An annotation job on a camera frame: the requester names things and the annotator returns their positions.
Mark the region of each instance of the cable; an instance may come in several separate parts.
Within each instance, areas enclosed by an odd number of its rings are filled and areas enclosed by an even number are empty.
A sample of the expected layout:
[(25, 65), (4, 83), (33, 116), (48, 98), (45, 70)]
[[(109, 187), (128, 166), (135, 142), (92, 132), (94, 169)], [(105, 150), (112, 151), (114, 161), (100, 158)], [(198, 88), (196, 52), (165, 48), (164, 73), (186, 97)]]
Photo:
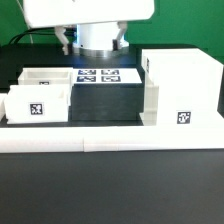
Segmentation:
[[(27, 30), (25, 32), (23, 32), (22, 34), (19, 34), (19, 35), (16, 35), (15, 37), (13, 37), (10, 41), (9, 41), (9, 44), (17, 44), (24, 36), (26, 35), (43, 35), (43, 36), (54, 36), (55, 34), (52, 32), (52, 33), (41, 33), (41, 32), (36, 32), (36, 31), (41, 31), (41, 30), (44, 30), (44, 31), (47, 31), (47, 30), (51, 30), (52, 28), (37, 28), (37, 29), (30, 29), (30, 30)], [(69, 36), (69, 37), (74, 37), (74, 32), (75, 30), (66, 30), (65, 32), (65, 35), (66, 36)]]
[[(22, 5), (20, 4), (19, 0), (16, 0), (16, 2), (17, 2), (18, 6), (20, 8), (20, 11), (22, 12), (23, 17), (24, 17), (24, 10), (23, 10)], [(31, 44), (33, 44), (33, 37), (32, 37), (31, 34), (30, 34), (30, 42), (31, 42)]]

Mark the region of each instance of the white container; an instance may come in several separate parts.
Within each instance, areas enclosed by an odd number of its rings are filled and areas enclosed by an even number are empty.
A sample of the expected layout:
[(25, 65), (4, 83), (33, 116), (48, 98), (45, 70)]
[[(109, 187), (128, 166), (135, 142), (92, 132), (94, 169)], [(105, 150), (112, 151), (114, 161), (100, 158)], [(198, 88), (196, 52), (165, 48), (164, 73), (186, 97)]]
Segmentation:
[(10, 86), (5, 98), (8, 124), (68, 121), (67, 85)]
[(18, 78), (19, 85), (70, 85), (72, 68), (24, 68)]
[(4, 99), (7, 96), (7, 94), (0, 94), (0, 121), (5, 115), (5, 105), (4, 105)]

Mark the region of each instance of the white box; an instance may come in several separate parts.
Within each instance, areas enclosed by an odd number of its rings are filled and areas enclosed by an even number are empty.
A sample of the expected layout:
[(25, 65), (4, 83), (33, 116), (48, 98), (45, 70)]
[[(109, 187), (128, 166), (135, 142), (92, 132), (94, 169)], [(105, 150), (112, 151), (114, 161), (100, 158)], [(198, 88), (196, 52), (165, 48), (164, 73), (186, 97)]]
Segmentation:
[(144, 125), (203, 124), (218, 116), (220, 62), (199, 49), (143, 50), (142, 67)]
[(8, 124), (68, 121), (67, 85), (10, 86), (5, 98)]
[(7, 96), (7, 94), (0, 94), (0, 121), (5, 115), (5, 105), (4, 105), (4, 99)]
[(49, 85), (71, 83), (73, 68), (24, 68), (19, 85)]

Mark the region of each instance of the black surface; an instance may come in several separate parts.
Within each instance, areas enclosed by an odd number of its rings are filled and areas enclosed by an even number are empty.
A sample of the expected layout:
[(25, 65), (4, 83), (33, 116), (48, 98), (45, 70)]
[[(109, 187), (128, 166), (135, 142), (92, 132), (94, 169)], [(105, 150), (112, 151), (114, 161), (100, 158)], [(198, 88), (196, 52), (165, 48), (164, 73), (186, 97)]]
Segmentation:
[(0, 223), (222, 224), (223, 151), (0, 155)]
[(143, 112), (144, 85), (74, 84), (71, 94), (72, 120), (136, 121)]

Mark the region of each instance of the white cube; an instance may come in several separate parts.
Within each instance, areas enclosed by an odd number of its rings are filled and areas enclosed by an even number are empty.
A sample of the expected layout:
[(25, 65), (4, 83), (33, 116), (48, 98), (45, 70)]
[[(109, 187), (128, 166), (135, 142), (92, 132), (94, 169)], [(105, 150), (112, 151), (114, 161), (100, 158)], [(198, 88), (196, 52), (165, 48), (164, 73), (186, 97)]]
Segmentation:
[(68, 121), (67, 85), (10, 86), (5, 98), (8, 124)]

